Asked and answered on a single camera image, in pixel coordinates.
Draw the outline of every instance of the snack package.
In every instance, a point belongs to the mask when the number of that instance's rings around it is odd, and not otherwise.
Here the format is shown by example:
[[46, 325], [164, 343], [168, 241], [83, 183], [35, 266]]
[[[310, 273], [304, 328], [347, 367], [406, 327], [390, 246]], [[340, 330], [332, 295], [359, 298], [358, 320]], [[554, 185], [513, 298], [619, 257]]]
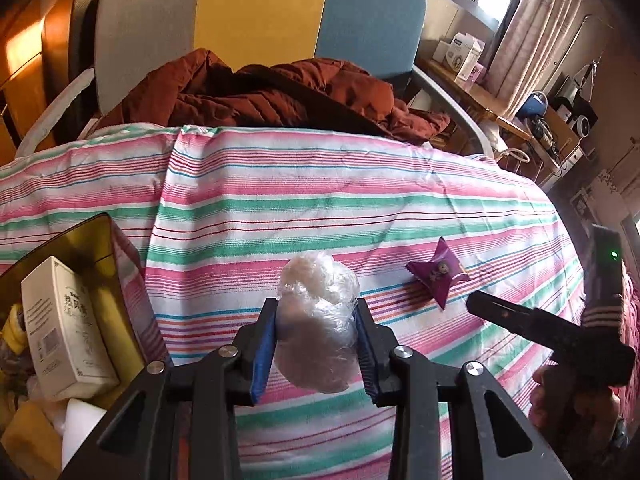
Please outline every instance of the snack package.
[[358, 373], [355, 273], [324, 251], [303, 253], [282, 269], [278, 293], [274, 360], [280, 373], [300, 388], [346, 390]]
[[470, 279], [465, 267], [442, 237], [438, 240], [436, 252], [430, 261], [409, 262], [406, 268], [427, 287], [442, 309], [447, 303], [449, 289], [457, 283], [468, 282]]

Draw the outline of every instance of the gray armrest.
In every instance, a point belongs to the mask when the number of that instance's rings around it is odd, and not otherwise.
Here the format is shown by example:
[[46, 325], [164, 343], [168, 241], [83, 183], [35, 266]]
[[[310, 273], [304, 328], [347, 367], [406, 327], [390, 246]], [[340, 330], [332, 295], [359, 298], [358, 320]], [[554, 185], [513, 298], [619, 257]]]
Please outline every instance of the gray armrest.
[[446, 112], [451, 116], [460, 128], [464, 128], [477, 147], [489, 158], [494, 158], [494, 150], [491, 148], [489, 139], [486, 138], [478, 125], [473, 121], [462, 107], [447, 94], [440, 85], [427, 76], [422, 70], [414, 65], [411, 80], [414, 81], [427, 94], [435, 97], [441, 104], [444, 104]]

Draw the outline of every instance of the clear plastic wrap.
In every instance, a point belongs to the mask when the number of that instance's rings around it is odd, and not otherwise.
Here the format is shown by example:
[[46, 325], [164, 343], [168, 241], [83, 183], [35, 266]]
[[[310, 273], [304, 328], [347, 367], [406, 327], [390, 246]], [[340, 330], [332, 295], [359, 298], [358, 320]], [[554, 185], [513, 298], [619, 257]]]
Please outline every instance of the clear plastic wrap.
[[355, 273], [324, 251], [303, 253], [282, 269], [278, 293], [278, 370], [300, 388], [346, 390], [358, 373]]

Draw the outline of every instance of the silver bolt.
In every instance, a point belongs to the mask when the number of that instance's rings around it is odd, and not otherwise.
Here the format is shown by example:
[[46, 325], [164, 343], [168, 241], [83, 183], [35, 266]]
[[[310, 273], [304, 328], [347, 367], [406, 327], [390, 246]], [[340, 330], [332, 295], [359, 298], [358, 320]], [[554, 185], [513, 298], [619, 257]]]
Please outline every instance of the silver bolt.
[[146, 371], [152, 375], [158, 375], [164, 372], [164, 363], [162, 361], [151, 361], [146, 366]]
[[414, 351], [411, 350], [408, 346], [399, 345], [394, 348], [394, 354], [402, 359], [407, 359], [414, 354]]
[[236, 357], [238, 349], [233, 345], [224, 345], [218, 349], [218, 354], [222, 357]]
[[471, 361], [470, 363], [467, 363], [465, 368], [466, 368], [466, 372], [469, 375], [473, 375], [475, 377], [478, 377], [478, 375], [482, 375], [482, 372], [484, 372], [484, 367], [476, 361]]

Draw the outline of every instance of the purple candy wrapper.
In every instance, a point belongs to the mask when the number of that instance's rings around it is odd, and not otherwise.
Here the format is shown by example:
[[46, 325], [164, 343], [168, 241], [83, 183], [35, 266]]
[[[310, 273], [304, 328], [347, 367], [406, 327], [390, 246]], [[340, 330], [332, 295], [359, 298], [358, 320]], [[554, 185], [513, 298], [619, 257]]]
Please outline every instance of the purple candy wrapper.
[[409, 262], [406, 268], [427, 287], [442, 309], [447, 303], [449, 289], [456, 283], [468, 282], [470, 279], [465, 267], [442, 237], [438, 240], [436, 252], [430, 261]]

